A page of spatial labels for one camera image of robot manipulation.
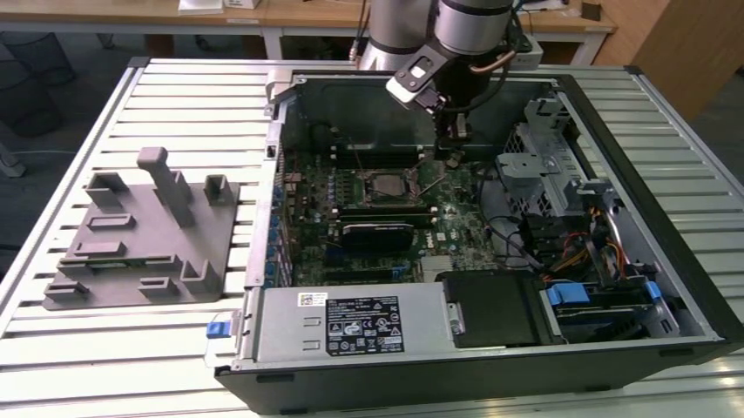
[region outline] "power supply label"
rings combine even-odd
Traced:
[[[330,355],[402,353],[398,296],[326,300]]]

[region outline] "blue latch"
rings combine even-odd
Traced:
[[[656,281],[647,281],[646,283],[647,290],[650,291],[650,296],[652,300],[662,299],[662,289],[659,289],[659,285]]]
[[[548,300],[553,306],[564,303],[588,303],[589,295],[581,283],[556,283],[548,289]]]
[[[215,340],[218,338],[230,338],[230,321],[218,320],[207,325],[207,338]]]

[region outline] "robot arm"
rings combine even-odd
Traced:
[[[467,117],[500,88],[491,73],[516,56],[508,26],[512,0],[376,0],[370,48],[361,67],[394,70],[392,96],[434,117],[437,148],[471,140]]]

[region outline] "motherboard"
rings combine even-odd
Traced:
[[[350,154],[288,155],[293,285],[434,281],[441,271],[496,268],[484,164]]]

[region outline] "wooden table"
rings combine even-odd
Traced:
[[[0,30],[169,35],[261,35],[269,1],[254,10],[178,16],[178,0],[0,0]]]
[[[262,30],[269,58],[282,59],[282,36],[353,37],[361,4],[361,0],[269,0]],[[591,65],[616,26],[605,16],[601,22],[583,19],[579,5],[580,0],[572,0],[572,10],[536,11],[521,21],[537,41],[580,44],[571,63]]]
[[[0,30],[261,35],[269,58],[282,59],[282,36],[353,37],[360,9],[356,0],[263,0],[255,10],[178,16],[178,0],[0,0]],[[580,44],[573,64],[592,64],[615,31],[607,18],[593,22],[567,10],[535,12],[523,23],[541,42]]]

